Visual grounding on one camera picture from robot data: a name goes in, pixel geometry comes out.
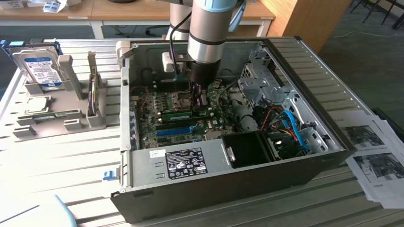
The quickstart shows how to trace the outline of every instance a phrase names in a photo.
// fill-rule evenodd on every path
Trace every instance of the blue pcie slot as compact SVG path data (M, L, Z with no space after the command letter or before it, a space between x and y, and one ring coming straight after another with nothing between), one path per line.
M180 129L170 129L167 131L158 131L156 136L171 136L171 135L179 135L179 134L192 134L194 129L196 128L198 124L195 126L180 128Z

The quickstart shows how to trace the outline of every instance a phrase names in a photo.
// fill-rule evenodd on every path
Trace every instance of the yellow wire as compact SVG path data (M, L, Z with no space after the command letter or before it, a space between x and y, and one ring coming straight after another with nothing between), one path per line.
M286 134L288 134L290 136L292 136L292 134L287 130L279 129L279 131L283 131Z

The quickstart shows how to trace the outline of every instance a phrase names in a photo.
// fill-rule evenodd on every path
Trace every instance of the printed photo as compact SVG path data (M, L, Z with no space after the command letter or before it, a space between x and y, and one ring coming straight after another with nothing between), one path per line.
M392 153L354 157L371 183L404 178L404 167Z
M352 143L362 148L384 145L382 139L368 125L343 127L343 132Z

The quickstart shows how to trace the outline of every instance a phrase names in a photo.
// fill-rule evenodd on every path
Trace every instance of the red cable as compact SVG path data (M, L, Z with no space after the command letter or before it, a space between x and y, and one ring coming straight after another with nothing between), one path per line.
M280 110L284 110L282 107L272 107L271 108L271 110L268 111L268 113L267 113L267 117L266 117L266 120L264 120L264 123L263 123L263 126L262 126L262 129L260 130L263 130L264 129L264 127L266 127L266 123L267 123L267 120L268 120L268 117L270 117L270 114L271 114L271 111L274 110L274 109L280 109Z
M298 137L295 135L295 133L292 132L292 130L287 129L290 131L290 133L292 134L294 138L295 138L295 141L298 141Z
M264 127L266 127L266 123L267 123L267 120L268 120L268 117L270 117L270 114L271 114L272 109L274 109L274 108L271 108L271 110L270 110L268 113L267 113L267 117L266 117L266 120L264 120L262 129L260 129L262 131L263 131Z

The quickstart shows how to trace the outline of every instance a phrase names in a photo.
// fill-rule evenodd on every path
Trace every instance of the white cable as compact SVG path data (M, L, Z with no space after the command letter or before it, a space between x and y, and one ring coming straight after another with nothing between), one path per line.
M366 33L366 32L350 32L350 33L347 33L346 35L335 36L335 38L344 38L344 37L347 37L348 35L351 35L352 33L360 33L360 34L372 35L372 36L379 36L379 37L404 36L404 35L400 35L400 34L394 34L394 35L379 35L379 34L372 34L372 33Z

